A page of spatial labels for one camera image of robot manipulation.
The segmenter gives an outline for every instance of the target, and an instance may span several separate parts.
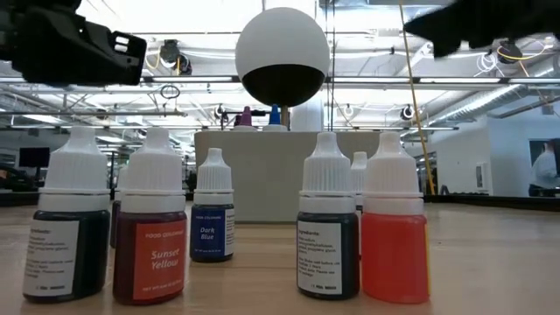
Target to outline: ceiling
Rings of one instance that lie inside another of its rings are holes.
[[[145,38],[149,43],[145,76],[174,76],[172,70],[158,63],[158,50],[166,39],[177,39],[181,52],[192,63],[193,76],[235,76],[235,43],[243,26],[263,9],[278,6],[297,8],[312,18],[326,31],[335,58],[331,66],[332,77],[408,77],[406,51],[401,29],[400,11],[396,0],[374,1],[339,0],[334,9],[317,6],[315,0],[158,0],[139,5],[137,0],[82,0],[78,13],[88,20],[107,25],[113,30],[131,32]],[[433,10],[445,0],[404,1],[405,20]],[[469,51],[465,45],[461,51],[447,59],[434,60],[431,43],[409,36],[409,56],[415,77],[522,77],[525,73],[519,63],[503,65],[495,53],[486,56],[488,49]],[[499,47],[496,41],[493,48]],[[524,38],[517,45],[529,59],[523,65],[531,69],[550,57],[560,48],[555,39],[547,34]],[[18,75],[9,64],[0,64],[2,75]],[[107,111],[135,112],[139,115],[156,112],[185,113],[177,116],[110,116],[100,120],[96,117],[59,117],[72,123],[93,125],[171,125],[171,126],[217,126],[214,111],[222,106],[228,111],[241,111],[244,106],[267,109],[245,92],[241,83],[179,83],[181,91],[173,100],[160,94],[163,84],[143,84],[140,87],[108,87],[92,89],[70,87],[67,90],[53,87],[16,83],[0,88],[17,93],[17,101],[11,104],[19,110],[37,111]],[[416,100],[427,117],[445,112],[456,102],[482,90],[494,87],[484,85],[433,85],[419,86]],[[327,100],[327,91],[318,92]],[[334,86],[334,100],[339,105],[334,119],[335,126],[401,126],[400,111],[412,103],[412,93],[406,85],[356,85]],[[5,101],[0,107],[10,110]],[[267,117],[255,117],[255,125],[265,125]],[[44,123],[19,117],[17,123]],[[187,147],[193,139],[193,130],[171,131],[179,144]],[[114,137],[127,141],[137,140],[133,131],[113,132]]]

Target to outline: wooden surface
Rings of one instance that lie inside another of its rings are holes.
[[[293,226],[237,226],[234,260],[192,263],[182,297],[131,307],[103,292],[65,304],[24,301],[32,208],[0,208],[0,314],[444,314],[560,313],[560,214],[428,205],[431,302],[396,305],[363,294],[326,302],[298,294]]]

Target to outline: bottle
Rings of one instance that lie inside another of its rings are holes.
[[[243,114],[241,114],[241,121],[238,125],[234,126],[234,131],[256,131],[256,128],[253,127],[252,119],[251,107],[245,106]]]
[[[364,177],[366,175],[366,165],[368,164],[368,154],[366,152],[354,152],[353,162],[350,167],[352,178],[352,190],[356,194],[356,216],[358,216],[358,231],[360,234],[360,255],[361,255],[361,211],[363,207]]]
[[[191,259],[218,263],[234,255],[235,210],[231,168],[221,149],[210,148],[199,167],[191,210]]]
[[[304,161],[297,215],[297,287],[306,296],[340,300],[360,291],[358,217],[350,185],[350,159],[336,134],[317,135]]]
[[[361,272],[364,292],[386,302],[419,304],[430,298],[426,218],[416,168],[399,134],[381,133],[379,148],[367,161]]]
[[[39,190],[25,262],[27,300],[58,303],[102,290],[110,222],[106,174],[95,130],[72,127],[68,142],[51,154]]]
[[[269,116],[269,124],[262,127],[262,131],[288,131],[286,126],[280,123],[280,112],[278,112],[278,105],[272,105]]]
[[[109,237],[109,245],[112,249],[115,248],[116,244],[116,223],[117,217],[121,212],[121,198],[123,197],[123,190],[126,188],[128,170],[129,167],[127,165],[123,166],[119,171],[119,179],[116,182],[115,201],[113,201],[113,211],[111,212],[111,235]]]
[[[169,131],[149,128],[130,155],[116,230],[113,297],[153,305],[181,294],[185,282],[186,214],[181,157]]]

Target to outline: white sphere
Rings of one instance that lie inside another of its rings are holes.
[[[292,8],[266,10],[243,29],[235,67],[258,101],[296,106],[315,95],[328,75],[330,48],[320,26]]]

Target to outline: dropper bottle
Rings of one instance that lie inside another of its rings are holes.
[[[235,210],[231,168],[221,149],[210,148],[199,167],[191,210],[191,259],[218,263],[234,255]]]
[[[366,166],[368,165],[368,154],[366,152],[354,152],[353,162],[350,167],[352,179],[352,190],[356,194],[356,215],[358,216],[358,230],[360,231],[360,255],[361,255],[361,212],[363,208],[364,178],[366,177]]]
[[[272,108],[270,109],[269,124],[262,127],[262,131],[288,131],[286,126],[282,125],[280,122],[278,105],[272,105]]]
[[[430,298],[424,201],[417,165],[396,132],[381,133],[367,161],[361,217],[364,292],[382,301],[419,304]]]
[[[241,114],[241,122],[237,126],[234,126],[234,131],[256,131],[256,128],[253,127],[251,107],[245,106],[243,114]]]
[[[350,159],[336,134],[317,135],[304,161],[297,215],[297,287],[306,296],[347,299],[360,291],[358,217],[350,184]]]
[[[119,213],[121,212],[121,199],[123,197],[123,190],[126,189],[126,177],[129,172],[127,165],[123,166],[119,171],[119,179],[116,182],[115,201],[113,201],[111,212],[111,236],[109,237],[109,245],[115,248],[116,244],[116,223]]]
[[[24,297],[58,303],[91,296],[105,284],[109,244],[107,157],[95,130],[72,127],[51,154],[31,221]]]
[[[116,230],[113,297],[154,305],[181,294],[185,281],[186,214],[181,157],[169,131],[150,128],[130,155]]]

